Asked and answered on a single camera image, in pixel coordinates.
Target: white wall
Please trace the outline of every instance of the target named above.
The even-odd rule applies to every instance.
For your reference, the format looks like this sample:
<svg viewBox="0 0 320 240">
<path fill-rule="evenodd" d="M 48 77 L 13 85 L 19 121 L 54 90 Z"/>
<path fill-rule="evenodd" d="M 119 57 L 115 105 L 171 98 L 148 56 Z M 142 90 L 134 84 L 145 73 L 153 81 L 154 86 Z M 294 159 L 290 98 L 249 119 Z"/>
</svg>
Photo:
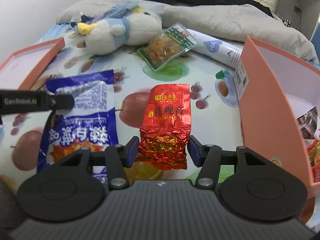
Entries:
<svg viewBox="0 0 320 240">
<path fill-rule="evenodd" d="M 32 45 L 57 15 L 81 0 L 0 0 L 0 64 L 14 51 Z"/>
<path fill-rule="evenodd" d="M 279 0 L 276 15 L 289 19 L 296 28 L 300 14 L 293 11 L 294 6 L 302 11 L 301 33 L 310 39 L 319 18 L 320 0 Z"/>
</svg>

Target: snack packet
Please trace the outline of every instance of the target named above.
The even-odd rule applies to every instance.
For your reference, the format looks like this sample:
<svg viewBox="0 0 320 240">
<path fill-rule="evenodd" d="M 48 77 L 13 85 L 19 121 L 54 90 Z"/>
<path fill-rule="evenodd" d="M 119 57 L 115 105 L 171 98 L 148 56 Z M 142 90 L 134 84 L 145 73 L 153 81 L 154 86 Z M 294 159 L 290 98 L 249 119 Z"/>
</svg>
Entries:
<svg viewBox="0 0 320 240">
<path fill-rule="evenodd" d="M 40 143 L 37 172 L 82 147 L 103 151 L 118 144 L 113 79 L 113 70 L 108 70 L 46 82 L 49 93 L 71 94 L 75 106 L 49 116 Z"/>
<path fill-rule="evenodd" d="M 314 139 L 317 131 L 318 111 L 316 106 L 297 118 L 304 139 Z"/>
<path fill-rule="evenodd" d="M 94 166 L 92 176 L 99 180 L 102 184 L 108 183 L 107 168 L 105 166 Z"/>
<path fill-rule="evenodd" d="M 320 181 L 320 141 L 319 140 L 304 140 L 308 149 L 313 180 Z"/>
<path fill-rule="evenodd" d="M 138 53 L 154 71 L 157 71 L 173 58 L 198 45 L 200 43 L 187 29 L 176 23 L 150 41 L 148 46 L 138 49 Z"/>
<path fill-rule="evenodd" d="M 137 162 L 158 169 L 186 169 L 185 146 L 191 131 L 188 84 L 157 85 L 150 91 L 140 128 Z"/>
</svg>

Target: plush toy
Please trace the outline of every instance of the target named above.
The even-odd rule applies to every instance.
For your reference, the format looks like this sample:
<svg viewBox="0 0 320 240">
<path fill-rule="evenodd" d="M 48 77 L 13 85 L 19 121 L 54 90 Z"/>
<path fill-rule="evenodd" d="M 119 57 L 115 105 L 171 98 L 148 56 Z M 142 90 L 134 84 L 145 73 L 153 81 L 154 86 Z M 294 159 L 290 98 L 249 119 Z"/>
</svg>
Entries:
<svg viewBox="0 0 320 240">
<path fill-rule="evenodd" d="M 159 15 L 132 4 L 113 7 L 98 21 L 78 22 L 76 26 L 86 35 L 88 51 L 96 55 L 109 54 L 124 44 L 147 44 L 162 33 Z"/>
</svg>

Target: red snack bag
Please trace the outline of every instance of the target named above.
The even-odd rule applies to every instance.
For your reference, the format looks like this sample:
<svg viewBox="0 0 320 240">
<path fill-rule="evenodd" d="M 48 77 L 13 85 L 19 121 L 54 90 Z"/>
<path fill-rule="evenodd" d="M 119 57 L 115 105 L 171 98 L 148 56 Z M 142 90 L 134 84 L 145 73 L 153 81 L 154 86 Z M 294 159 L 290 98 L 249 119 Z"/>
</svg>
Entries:
<svg viewBox="0 0 320 240">
<path fill-rule="evenodd" d="M 304 140 L 308 148 L 310 163 L 312 167 L 313 182 L 320 181 L 320 141 Z"/>
<path fill-rule="evenodd" d="M 158 169 L 186 169 L 185 146 L 191 131 L 188 84 L 155 86 L 149 97 L 136 161 Z"/>
</svg>

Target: open gift box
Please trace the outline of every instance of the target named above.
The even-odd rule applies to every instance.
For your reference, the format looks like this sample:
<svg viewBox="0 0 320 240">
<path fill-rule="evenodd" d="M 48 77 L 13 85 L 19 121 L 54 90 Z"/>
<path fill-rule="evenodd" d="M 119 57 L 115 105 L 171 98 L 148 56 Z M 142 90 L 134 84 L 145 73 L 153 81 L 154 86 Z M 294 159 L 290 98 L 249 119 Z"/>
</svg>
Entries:
<svg viewBox="0 0 320 240">
<path fill-rule="evenodd" d="M 58 38 L 12 53 L 0 65 L 0 89 L 29 90 L 64 46 Z"/>
<path fill-rule="evenodd" d="M 244 145 L 299 178 L 308 198 L 320 194 L 297 117 L 320 109 L 320 70 L 262 41 L 247 38 L 234 77 Z"/>
</svg>

